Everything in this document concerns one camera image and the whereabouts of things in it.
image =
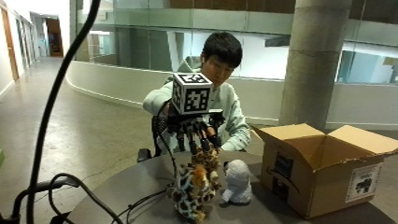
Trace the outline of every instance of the doorway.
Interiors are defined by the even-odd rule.
[[[60,21],[47,19],[47,24],[48,24],[49,56],[51,57],[63,57],[64,50],[63,50]]]
[[[19,79],[19,75],[17,75],[17,66],[16,66],[15,51],[13,51],[12,37],[11,37],[9,13],[3,8],[1,8],[1,16],[3,16],[3,23],[4,23],[5,39],[8,41],[12,78],[13,78],[13,80],[16,80],[16,79]]]

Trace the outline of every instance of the boy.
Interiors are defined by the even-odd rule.
[[[242,49],[236,37],[225,32],[213,33],[205,41],[200,57],[188,57],[178,69],[178,72],[182,73],[201,72],[214,84],[210,109],[222,109],[225,122],[218,127],[218,136],[222,141],[221,149],[228,151],[242,150],[250,142],[249,125],[241,113],[237,94],[233,86],[225,83],[241,63],[241,57]],[[154,116],[158,114],[164,102],[172,98],[172,81],[173,77],[169,77],[165,85],[158,90],[150,91],[144,99],[142,107]],[[162,110],[162,114],[166,115],[166,113],[168,106]],[[225,132],[230,135],[228,140],[225,140]],[[170,136],[169,133],[164,133],[162,136],[172,151],[178,151],[176,135]]]

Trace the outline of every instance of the stuffed animal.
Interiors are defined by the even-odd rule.
[[[216,148],[213,144],[210,144],[210,150],[204,152],[201,147],[197,148],[197,154],[192,156],[192,163],[202,164],[204,169],[206,170],[206,177],[210,181],[210,185],[214,190],[220,189],[221,184],[218,183],[218,174],[217,170],[220,167],[218,160],[220,148]]]
[[[205,219],[202,204],[213,199],[216,191],[206,177],[201,164],[180,166],[177,187],[168,188],[166,196],[174,203],[174,208],[190,222],[201,223]]]
[[[220,205],[230,203],[246,204],[252,200],[250,171],[242,160],[224,163],[226,190],[222,193]]]

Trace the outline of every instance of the black and white pattern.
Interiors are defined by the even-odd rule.
[[[208,108],[209,89],[188,89],[185,93],[184,112],[202,111]]]
[[[177,110],[180,110],[181,107],[181,96],[182,96],[182,86],[181,84],[174,81],[173,82],[173,104]]]
[[[184,83],[209,83],[201,74],[178,75]]]

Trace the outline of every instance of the white plush toy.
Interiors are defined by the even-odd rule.
[[[250,171],[242,160],[224,163],[226,190],[222,193],[220,205],[249,203],[252,200]]]

